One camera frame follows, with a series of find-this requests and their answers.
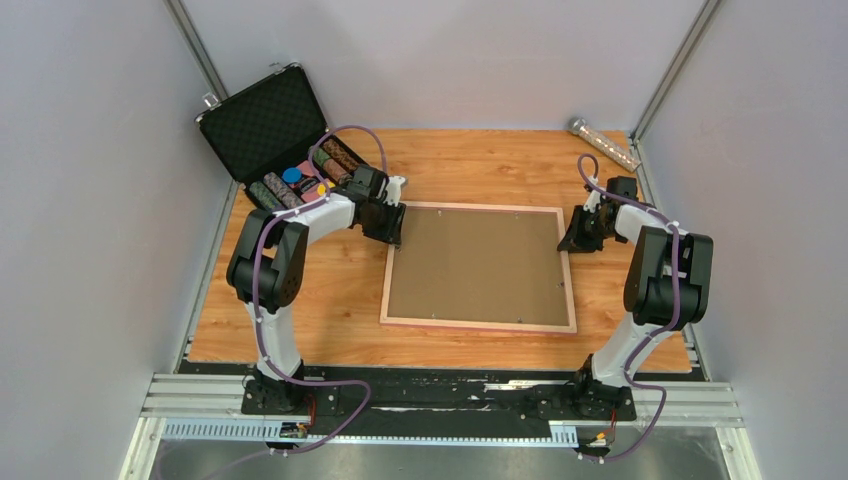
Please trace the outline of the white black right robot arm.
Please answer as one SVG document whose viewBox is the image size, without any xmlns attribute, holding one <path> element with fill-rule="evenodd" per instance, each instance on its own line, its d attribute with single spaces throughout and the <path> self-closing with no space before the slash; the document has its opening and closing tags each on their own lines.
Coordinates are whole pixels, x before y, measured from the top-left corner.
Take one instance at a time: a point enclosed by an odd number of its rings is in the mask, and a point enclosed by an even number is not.
<svg viewBox="0 0 848 480">
<path fill-rule="evenodd" d="M 622 405 L 635 385 L 635 371 L 656 347 L 703 318 L 714 242 L 640 202 L 632 177 L 614 177 L 604 188 L 589 177 L 586 189 L 589 197 L 574 208 L 558 251 L 594 253 L 608 239 L 635 247 L 623 289 L 625 316 L 606 344 L 588 356 L 570 392 L 575 411 L 592 418 L 609 405 Z"/>
</svg>

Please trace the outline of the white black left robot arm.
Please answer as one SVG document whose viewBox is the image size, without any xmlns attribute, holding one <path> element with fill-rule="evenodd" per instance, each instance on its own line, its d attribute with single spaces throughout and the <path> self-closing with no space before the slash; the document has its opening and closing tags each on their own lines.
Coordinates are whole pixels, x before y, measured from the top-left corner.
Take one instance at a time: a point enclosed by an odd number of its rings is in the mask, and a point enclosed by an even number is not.
<svg viewBox="0 0 848 480">
<path fill-rule="evenodd" d="M 290 210 L 251 212 L 228 265 L 226 280 L 250 315 L 258 350 L 257 381 L 283 413 L 298 411 L 306 388 L 304 361 L 295 340 L 293 303 L 300 293 L 306 254 L 316 241 L 359 226 L 365 237 L 393 247 L 401 243 L 406 206 L 403 176 L 367 165 L 318 199 Z"/>
</svg>

